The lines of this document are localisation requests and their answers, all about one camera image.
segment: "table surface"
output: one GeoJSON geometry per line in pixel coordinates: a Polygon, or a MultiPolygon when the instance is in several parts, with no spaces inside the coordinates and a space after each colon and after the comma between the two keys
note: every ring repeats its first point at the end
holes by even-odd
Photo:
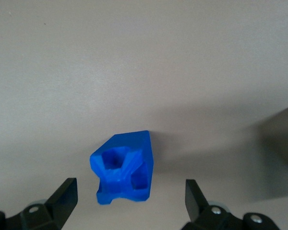
{"type": "Polygon", "coordinates": [[[77,177],[63,229],[178,230],[185,179],[288,230],[288,166],[257,126],[288,107],[288,0],[0,1],[0,210],[77,177]],[[96,201],[89,156],[150,130],[146,202],[96,201]]]}

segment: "metal screw head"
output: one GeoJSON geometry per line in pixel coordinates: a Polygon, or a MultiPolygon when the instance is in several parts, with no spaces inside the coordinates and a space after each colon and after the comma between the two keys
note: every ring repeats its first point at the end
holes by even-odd
{"type": "Polygon", "coordinates": [[[37,206],[32,207],[32,208],[29,209],[29,213],[34,213],[34,212],[36,212],[37,210],[38,210],[38,207],[37,207],[37,206]]]}
{"type": "Polygon", "coordinates": [[[218,207],[212,207],[211,211],[217,215],[221,214],[221,210],[218,207]]]}
{"type": "Polygon", "coordinates": [[[262,223],[263,220],[258,216],[258,215],[251,215],[251,219],[252,221],[254,221],[255,223],[262,223]]]}

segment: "blue 3d printed object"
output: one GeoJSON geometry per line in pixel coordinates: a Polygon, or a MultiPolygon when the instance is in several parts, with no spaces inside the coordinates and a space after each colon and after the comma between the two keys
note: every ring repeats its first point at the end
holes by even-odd
{"type": "Polygon", "coordinates": [[[100,178],[99,204],[149,198],[154,159],[148,131],[114,135],[91,155],[90,163],[100,178]]]}

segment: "blue box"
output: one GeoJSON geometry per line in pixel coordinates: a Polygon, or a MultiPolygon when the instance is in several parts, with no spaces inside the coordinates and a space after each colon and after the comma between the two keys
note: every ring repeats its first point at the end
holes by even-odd
{"type": "Polygon", "coordinates": [[[99,204],[149,198],[154,159],[148,131],[114,135],[91,155],[90,164],[100,178],[99,204]]]}

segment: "black plastic part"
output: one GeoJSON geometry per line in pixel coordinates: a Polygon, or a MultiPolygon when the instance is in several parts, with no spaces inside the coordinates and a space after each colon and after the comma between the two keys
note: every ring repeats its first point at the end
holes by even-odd
{"type": "Polygon", "coordinates": [[[185,202],[191,222],[182,230],[279,230],[263,214],[247,213],[241,220],[222,207],[210,206],[195,180],[186,180],[185,202]],[[254,215],[260,218],[260,223],[252,219],[254,215]]]}
{"type": "Polygon", "coordinates": [[[186,180],[185,203],[191,222],[194,222],[200,213],[209,206],[195,180],[186,180]]]}
{"type": "Polygon", "coordinates": [[[0,230],[60,230],[77,202],[77,179],[68,178],[45,204],[30,205],[10,218],[0,212],[0,230]]]}

